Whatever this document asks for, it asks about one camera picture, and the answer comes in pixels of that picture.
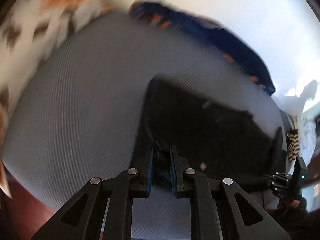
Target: black fabric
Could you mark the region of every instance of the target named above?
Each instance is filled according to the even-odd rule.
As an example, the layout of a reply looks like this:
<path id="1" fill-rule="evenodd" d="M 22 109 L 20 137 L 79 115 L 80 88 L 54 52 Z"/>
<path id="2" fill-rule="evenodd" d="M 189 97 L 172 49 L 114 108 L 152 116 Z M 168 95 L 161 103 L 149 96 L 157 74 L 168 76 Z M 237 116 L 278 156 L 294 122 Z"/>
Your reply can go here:
<path id="1" fill-rule="evenodd" d="M 229 109 L 159 79 L 149 83 L 134 159 L 147 141 L 175 144 L 191 167 L 198 169 L 204 162 L 206 176 L 232 177 L 247 191 L 265 188 L 268 179 L 263 174 L 275 172 L 279 162 L 282 168 L 277 171 L 285 169 L 281 127 L 272 139 L 247 111 Z"/>

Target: silver screw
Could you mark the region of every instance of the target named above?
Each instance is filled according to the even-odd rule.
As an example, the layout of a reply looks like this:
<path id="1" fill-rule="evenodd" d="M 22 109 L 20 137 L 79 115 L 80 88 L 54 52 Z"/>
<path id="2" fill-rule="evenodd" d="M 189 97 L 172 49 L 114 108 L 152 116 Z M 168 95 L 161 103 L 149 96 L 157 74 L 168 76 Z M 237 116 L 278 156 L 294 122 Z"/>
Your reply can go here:
<path id="1" fill-rule="evenodd" d="M 195 169 L 193 169 L 193 168 L 187 168 L 187 169 L 186 169 L 186 173 L 189 174 L 189 175 L 193 175 L 193 174 L 196 173 L 196 171 L 195 171 Z"/>
<path id="2" fill-rule="evenodd" d="M 92 179 L 90 179 L 90 183 L 93 184 L 93 185 L 96 185 L 100 182 L 100 179 L 97 178 L 97 177 L 94 177 Z"/>
<path id="3" fill-rule="evenodd" d="M 201 163 L 201 164 L 200 164 L 200 169 L 201 169 L 202 171 L 204 171 L 206 168 L 207 168 L 207 164 L 206 164 L 206 163 Z"/>
<path id="4" fill-rule="evenodd" d="M 233 180 L 230 179 L 230 178 L 224 178 L 224 179 L 223 179 L 223 183 L 224 183 L 224 184 L 227 184 L 227 185 L 231 185 L 231 184 L 233 183 Z"/>
<path id="5" fill-rule="evenodd" d="M 131 169 L 128 169 L 128 173 L 131 175 L 134 175 L 138 173 L 138 170 L 136 168 L 131 168 Z"/>

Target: navy blue cloth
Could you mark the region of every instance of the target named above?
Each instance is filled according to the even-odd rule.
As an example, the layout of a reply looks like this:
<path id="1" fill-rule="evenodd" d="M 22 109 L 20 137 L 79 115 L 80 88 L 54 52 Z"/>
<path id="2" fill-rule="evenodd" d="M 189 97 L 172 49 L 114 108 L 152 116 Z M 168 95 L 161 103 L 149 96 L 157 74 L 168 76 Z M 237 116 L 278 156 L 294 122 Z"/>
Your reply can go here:
<path id="1" fill-rule="evenodd" d="M 159 3 L 135 2 L 130 8 L 130 15 L 136 19 L 144 19 L 151 24 L 177 26 L 183 32 L 196 38 L 204 45 L 215 46 L 229 62 L 236 61 L 241 70 L 250 76 L 268 95 L 275 92 L 266 65 L 261 58 L 241 40 L 216 22 L 186 13 L 176 12 Z"/>

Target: person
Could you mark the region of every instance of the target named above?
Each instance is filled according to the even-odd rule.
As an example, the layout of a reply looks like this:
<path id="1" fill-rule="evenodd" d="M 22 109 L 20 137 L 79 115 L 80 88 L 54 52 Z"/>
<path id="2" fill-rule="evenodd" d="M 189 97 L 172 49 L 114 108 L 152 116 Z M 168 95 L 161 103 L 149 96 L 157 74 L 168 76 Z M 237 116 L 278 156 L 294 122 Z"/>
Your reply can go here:
<path id="1" fill-rule="evenodd" d="M 269 211 L 270 216 L 289 234 L 292 240 L 319 239 L 320 209 L 308 212 L 307 200 L 302 198 L 290 204 L 279 201 L 278 209 Z"/>

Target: gray fabric surface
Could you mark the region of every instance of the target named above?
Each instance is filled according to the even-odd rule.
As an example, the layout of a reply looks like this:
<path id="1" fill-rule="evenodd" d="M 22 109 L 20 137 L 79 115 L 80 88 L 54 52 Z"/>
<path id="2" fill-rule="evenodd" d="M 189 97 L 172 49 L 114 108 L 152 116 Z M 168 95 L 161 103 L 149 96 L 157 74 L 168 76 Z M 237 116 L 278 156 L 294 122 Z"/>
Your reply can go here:
<path id="1" fill-rule="evenodd" d="M 89 24 L 41 66 L 11 119 L 4 165 L 56 210 L 90 178 L 116 176 L 130 163 L 144 93 L 157 74 L 249 110 L 269 136 L 282 126 L 271 97 L 220 52 L 114 12 Z M 154 187 L 149 199 L 134 200 L 132 236 L 190 238 L 189 201 Z"/>

